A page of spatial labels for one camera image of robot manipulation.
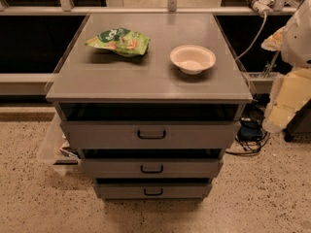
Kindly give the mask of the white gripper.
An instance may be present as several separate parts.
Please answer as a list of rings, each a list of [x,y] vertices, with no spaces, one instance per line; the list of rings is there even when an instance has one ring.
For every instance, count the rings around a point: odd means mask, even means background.
[[[311,0],[305,0],[288,20],[266,38],[264,50],[281,50],[282,60],[295,68],[278,76],[271,88],[262,127],[269,133],[285,129],[297,112],[311,99]]]

